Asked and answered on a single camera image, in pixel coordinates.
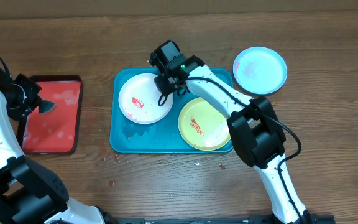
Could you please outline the orange and green sponge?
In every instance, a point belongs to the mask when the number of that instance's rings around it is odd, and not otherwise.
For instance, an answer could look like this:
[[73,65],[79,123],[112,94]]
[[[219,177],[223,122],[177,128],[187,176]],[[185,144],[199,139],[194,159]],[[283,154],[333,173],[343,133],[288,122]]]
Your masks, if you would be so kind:
[[40,114],[47,114],[51,112],[55,107],[55,103],[48,101],[48,100],[42,100],[40,104],[38,105],[39,113]]

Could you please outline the white plate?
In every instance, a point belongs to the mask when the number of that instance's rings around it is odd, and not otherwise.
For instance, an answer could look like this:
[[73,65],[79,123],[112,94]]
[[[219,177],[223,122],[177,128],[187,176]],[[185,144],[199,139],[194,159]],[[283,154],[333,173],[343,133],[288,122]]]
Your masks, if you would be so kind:
[[119,107],[123,115],[138,124],[152,124],[163,119],[173,105],[173,93],[162,96],[154,78],[141,73],[128,79],[119,91]]

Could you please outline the light blue plate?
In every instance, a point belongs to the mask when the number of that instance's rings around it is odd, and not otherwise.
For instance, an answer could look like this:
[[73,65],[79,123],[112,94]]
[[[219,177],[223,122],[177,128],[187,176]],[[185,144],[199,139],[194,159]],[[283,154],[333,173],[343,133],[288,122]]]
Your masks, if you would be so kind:
[[250,47],[234,60],[236,82],[255,95],[272,94],[284,86],[288,69],[283,57],[267,47]]

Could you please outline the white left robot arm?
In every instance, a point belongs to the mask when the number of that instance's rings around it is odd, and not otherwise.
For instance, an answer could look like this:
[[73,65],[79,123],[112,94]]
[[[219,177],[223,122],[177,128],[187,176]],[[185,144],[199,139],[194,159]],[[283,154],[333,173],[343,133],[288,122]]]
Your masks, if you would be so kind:
[[23,74],[12,78],[0,67],[0,223],[100,223],[118,220],[97,206],[69,196],[59,176],[27,157],[11,120],[20,121],[54,103],[39,96],[41,87]]

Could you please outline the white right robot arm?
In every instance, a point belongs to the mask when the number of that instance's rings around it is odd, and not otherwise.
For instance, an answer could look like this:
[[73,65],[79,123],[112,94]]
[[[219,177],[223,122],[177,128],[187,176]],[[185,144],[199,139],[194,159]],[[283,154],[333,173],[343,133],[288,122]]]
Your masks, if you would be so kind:
[[290,158],[285,155],[285,135],[299,139],[279,122],[266,97],[253,99],[238,92],[197,56],[185,57],[172,40],[158,46],[148,63],[160,72],[155,84],[162,97],[184,89],[207,101],[226,118],[236,154],[257,171],[270,197],[274,223],[312,223],[286,165]]

